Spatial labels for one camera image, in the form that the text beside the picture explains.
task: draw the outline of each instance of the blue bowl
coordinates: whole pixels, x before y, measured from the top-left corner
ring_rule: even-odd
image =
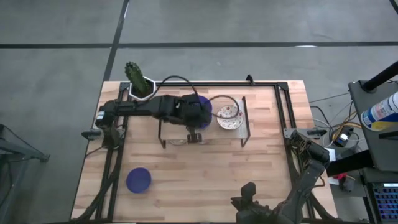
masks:
[[[127,188],[135,194],[144,193],[151,182],[152,177],[149,171],[143,167],[138,167],[130,171],[126,179]]]
[[[200,96],[199,95],[199,100],[200,100],[200,103],[202,103],[205,106],[205,109],[209,112],[208,116],[209,116],[210,122],[208,124],[203,124],[200,127],[200,129],[205,129],[205,128],[207,128],[207,126],[209,126],[209,124],[211,123],[211,120],[213,118],[213,115],[211,115],[211,112],[213,110],[213,106],[211,105],[210,100],[208,98],[204,97],[204,96]]]

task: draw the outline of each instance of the potted cactus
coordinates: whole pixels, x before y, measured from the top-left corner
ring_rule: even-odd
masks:
[[[128,62],[124,72],[130,80],[130,95],[139,101],[148,99],[156,89],[156,82],[145,77],[134,62]]]

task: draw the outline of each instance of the white pot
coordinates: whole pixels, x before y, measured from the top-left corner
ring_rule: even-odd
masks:
[[[148,98],[151,97],[151,96],[155,93],[155,91],[156,91],[156,82],[153,81],[153,80],[151,80],[151,79],[148,78],[148,77],[144,77],[144,78],[145,78],[147,81],[150,81],[150,82],[151,82],[151,85],[152,85],[152,93],[149,94],[149,95],[147,95],[147,96],[145,96],[145,97],[143,97],[143,98],[140,98],[140,97],[138,97],[138,96],[136,96],[136,95],[134,95],[134,94],[131,93],[131,90],[132,90],[132,83],[130,83],[129,94],[130,94],[131,97],[133,97],[133,98],[134,98],[135,100],[137,100],[137,101],[144,101],[144,100],[148,99]]]

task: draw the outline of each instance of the laptop keyboard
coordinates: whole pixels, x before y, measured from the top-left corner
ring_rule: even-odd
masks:
[[[373,186],[379,215],[382,221],[398,220],[398,184],[377,184]]]

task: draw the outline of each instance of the electronic device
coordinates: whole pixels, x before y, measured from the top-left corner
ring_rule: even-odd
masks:
[[[343,126],[340,133],[338,133],[338,137],[336,138],[335,141],[333,141],[333,144],[338,147],[345,147],[353,132],[354,132],[353,127]]]
[[[398,221],[398,183],[372,183],[374,201],[382,222]]]

